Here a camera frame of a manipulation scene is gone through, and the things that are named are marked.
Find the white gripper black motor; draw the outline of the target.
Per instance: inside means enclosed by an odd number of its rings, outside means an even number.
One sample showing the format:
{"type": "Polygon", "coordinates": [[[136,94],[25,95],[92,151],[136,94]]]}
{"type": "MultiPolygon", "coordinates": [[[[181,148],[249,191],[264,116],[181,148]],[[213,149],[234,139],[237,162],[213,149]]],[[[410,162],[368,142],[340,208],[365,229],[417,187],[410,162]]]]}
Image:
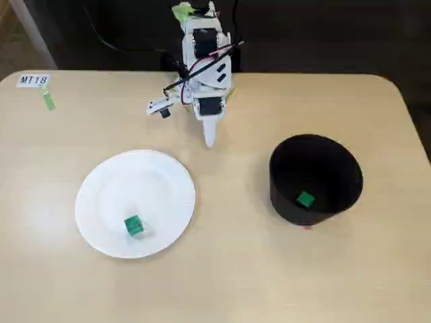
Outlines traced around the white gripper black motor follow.
{"type": "Polygon", "coordinates": [[[226,110],[224,97],[195,98],[193,110],[197,120],[203,123],[203,134],[205,144],[208,148],[213,147],[216,137],[216,126],[218,118],[223,117],[226,110]]]}

